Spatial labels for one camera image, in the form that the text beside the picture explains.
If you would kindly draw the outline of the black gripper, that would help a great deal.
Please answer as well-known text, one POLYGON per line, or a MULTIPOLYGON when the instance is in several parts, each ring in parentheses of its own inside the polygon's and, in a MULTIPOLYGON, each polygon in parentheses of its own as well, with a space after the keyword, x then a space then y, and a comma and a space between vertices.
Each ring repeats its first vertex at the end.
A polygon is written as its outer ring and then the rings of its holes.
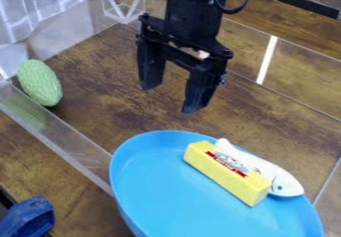
POLYGON ((182 112, 191 115, 208 105, 216 87, 226 81, 224 66, 231 51, 216 41, 224 0, 167 0, 163 18, 139 17, 139 80, 144 91, 163 83, 166 61, 191 69, 184 86, 182 112))

